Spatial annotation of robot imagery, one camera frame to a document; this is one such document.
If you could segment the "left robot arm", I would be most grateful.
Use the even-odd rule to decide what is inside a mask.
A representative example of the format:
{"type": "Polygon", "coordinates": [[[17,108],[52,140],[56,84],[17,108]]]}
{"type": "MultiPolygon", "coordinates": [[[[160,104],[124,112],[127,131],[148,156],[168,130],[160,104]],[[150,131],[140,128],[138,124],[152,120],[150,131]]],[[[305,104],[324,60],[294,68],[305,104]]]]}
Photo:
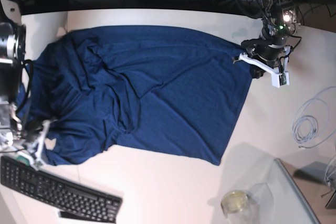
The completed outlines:
{"type": "Polygon", "coordinates": [[[241,0],[235,0],[238,9],[247,17],[262,20],[262,30],[257,39],[241,42],[245,52],[233,58],[233,62],[243,61],[250,65],[252,78],[258,79],[269,73],[271,84],[279,88],[290,84],[287,65],[296,45],[287,44],[288,38],[297,36],[297,13],[292,0],[253,0],[258,12],[246,9],[241,0]]]}

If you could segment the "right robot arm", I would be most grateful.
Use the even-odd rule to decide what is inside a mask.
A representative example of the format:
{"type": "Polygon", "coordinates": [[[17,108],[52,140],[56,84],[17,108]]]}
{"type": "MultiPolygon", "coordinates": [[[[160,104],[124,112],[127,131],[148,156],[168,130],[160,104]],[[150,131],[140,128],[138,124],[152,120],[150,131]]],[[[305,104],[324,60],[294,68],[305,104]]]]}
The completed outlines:
{"type": "Polygon", "coordinates": [[[51,120],[28,121],[34,67],[25,59],[26,27],[18,5],[1,0],[1,153],[39,170],[51,120]]]}

